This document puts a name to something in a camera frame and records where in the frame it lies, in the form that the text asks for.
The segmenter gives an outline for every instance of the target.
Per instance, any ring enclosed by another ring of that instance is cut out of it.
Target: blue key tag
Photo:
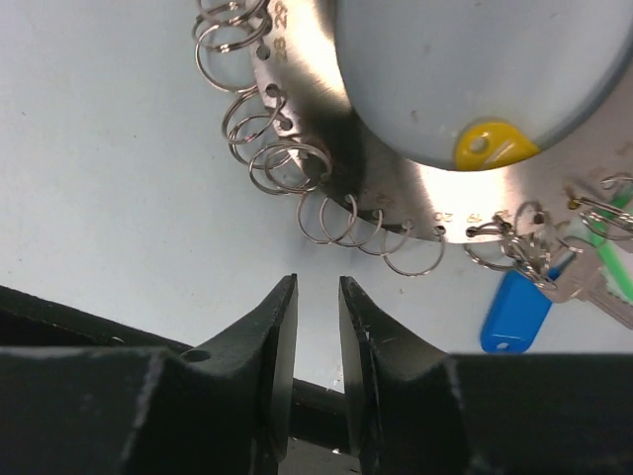
[[[550,271],[552,279],[560,272]],[[522,353],[534,342],[552,302],[516,271],[501,280],[482,327],[480,342],[486,353]]]

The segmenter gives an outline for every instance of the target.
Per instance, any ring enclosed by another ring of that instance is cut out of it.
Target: white surface
[[[194,66],[193,2],[0,5],[1,285],[196,344],[296,272],[296,376],[336,390],[340,275],[440,348],[479,351],[498,274],[451,247],[429,277],[404,279],[307,242],[296,200],[249,183],[219,133],[230,97]],[[421,268],[437,250],[395,261]],[[633,332],[571,303],[534,350],[631,351]]]
[[[344,0],[337,12],[338,61],[359,115],[383,142],[449,169],[476,121],[504,120],[541,147],[559,139],[633,26],[631,0]]]

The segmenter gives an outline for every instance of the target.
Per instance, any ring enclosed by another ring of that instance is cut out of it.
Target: curved metal plate
[[[266,106],[275,99],[266,87],[277,84],[288,94],[283,114],[293,121],[280,137],[298,137],[323,148],[334,172],[325,192],[341,206],[358,198],[359,216],[385,212],[385,227],[397,231],[413,222],[411,235],[436,240],[433,227],[446,229],[449,242],[495,240],[469,238],[466,230],[496,214],[515,220],[526,202],[538,201],[555,223],[569,220],[570,197],[609,200],[600,180],[633,172],[633,68],[630,54],[607,87],[610,93],[581,125],[538,155],[504,168],[460,172],[416,163],[383,144],[362,123],[350,104],[336,61],[333,27],[336,0],[271,0],[273,29],[264,38],[267,59],[251,47],[257,85]],[[537,231],[529,216],[516,223],[520,234]]]

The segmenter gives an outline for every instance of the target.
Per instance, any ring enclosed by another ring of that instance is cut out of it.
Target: large circular opening
[[[349,98],[419,163],[478,170],[563,139],[629,59],[633,0],[345,0],[336,53]]]

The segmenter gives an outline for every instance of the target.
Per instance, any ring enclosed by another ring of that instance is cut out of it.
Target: yellow key tag
[[[519,129],[505,122],[486,122],[468,129],[455,146],[458,170],[500,168],[525,160],[540,149]]]

